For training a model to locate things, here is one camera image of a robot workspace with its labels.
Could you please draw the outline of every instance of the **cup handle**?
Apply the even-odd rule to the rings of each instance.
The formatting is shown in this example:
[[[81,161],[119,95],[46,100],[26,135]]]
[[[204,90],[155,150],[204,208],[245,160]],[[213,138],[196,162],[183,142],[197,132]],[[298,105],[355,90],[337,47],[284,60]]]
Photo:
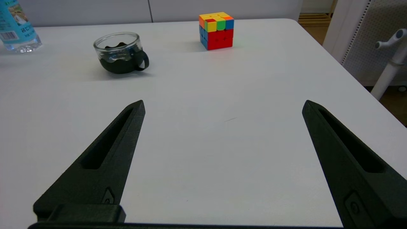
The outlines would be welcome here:
[[[139,51],[142,54],[143,60],[144,60],[144,68],[141,68],[140,66],[134,66],[134,69],[137,71],[142,71],[146,68],[149,67],[150,65],[150,61],[149,61],[149,57],[147,56],[147,53],[145,53],[143,50]]]

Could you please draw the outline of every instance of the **plastic water bottle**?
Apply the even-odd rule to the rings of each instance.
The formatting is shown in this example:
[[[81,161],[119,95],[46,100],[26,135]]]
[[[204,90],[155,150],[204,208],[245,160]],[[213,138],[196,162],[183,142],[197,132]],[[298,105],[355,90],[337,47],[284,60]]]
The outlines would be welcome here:
[[[41,40],[17,0],[0,0],[0,39],[9,51],[32,52]]]

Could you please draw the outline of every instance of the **rubik's cube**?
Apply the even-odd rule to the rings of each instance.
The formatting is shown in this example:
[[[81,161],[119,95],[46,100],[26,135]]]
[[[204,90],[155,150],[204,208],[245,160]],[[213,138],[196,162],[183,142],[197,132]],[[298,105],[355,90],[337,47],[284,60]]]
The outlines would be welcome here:
[[[233,46],[234,19],[225,12],[199,15],[201,43],[207,50]]]

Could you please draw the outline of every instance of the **scuff mark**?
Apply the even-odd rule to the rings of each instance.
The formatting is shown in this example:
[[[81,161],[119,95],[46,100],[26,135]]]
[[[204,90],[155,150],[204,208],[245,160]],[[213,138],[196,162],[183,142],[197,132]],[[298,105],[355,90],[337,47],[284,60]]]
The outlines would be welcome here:
[[[234,117],[234,118],[232,118],[232,119],[226,120],[226,121],[224,121],[224,122],[229,122],[230,120],[233,120],[233,119],[237,119],[237,117]]]

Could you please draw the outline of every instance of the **red cube face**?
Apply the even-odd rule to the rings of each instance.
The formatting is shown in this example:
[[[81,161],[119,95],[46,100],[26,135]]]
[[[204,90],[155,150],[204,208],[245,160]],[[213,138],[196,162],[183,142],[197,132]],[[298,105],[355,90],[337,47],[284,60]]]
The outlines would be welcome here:
[[[233,29],[208,33],[208,50],[233,46]]]

